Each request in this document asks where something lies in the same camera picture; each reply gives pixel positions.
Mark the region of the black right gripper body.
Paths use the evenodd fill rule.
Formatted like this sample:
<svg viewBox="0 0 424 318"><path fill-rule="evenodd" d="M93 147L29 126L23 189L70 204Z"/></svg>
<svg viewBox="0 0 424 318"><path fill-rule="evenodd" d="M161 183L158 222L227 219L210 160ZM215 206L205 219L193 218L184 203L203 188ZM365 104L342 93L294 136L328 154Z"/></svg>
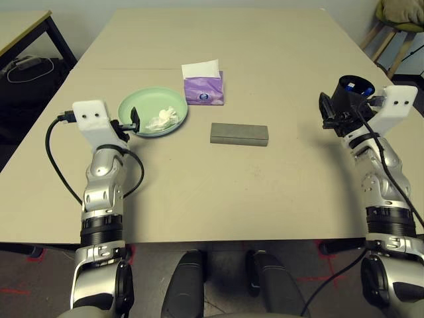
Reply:
<svg viewBox="0 0 424 318"><path fill-rule="evenodd" d="M337 136L346 136L362 126L362 121L355 114L343 112L330 116L322 113L323 128L332 129Z"/></svg>

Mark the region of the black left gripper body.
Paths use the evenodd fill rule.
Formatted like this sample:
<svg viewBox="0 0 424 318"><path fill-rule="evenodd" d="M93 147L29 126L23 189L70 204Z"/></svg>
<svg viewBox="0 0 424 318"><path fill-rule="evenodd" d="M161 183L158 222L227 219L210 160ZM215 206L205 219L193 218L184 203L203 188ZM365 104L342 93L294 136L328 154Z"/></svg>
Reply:
<svg viewBox="0 0 424 318"><path fill-rule="evenodd" d="M110 124L119 137L119 139L123 140L124 142L128 142L130 139L130 136L128 134L129 131L137 133L139 131L139 120L132 122L128 125L121 125L118 120L112 120L110 121Z"/></svg>

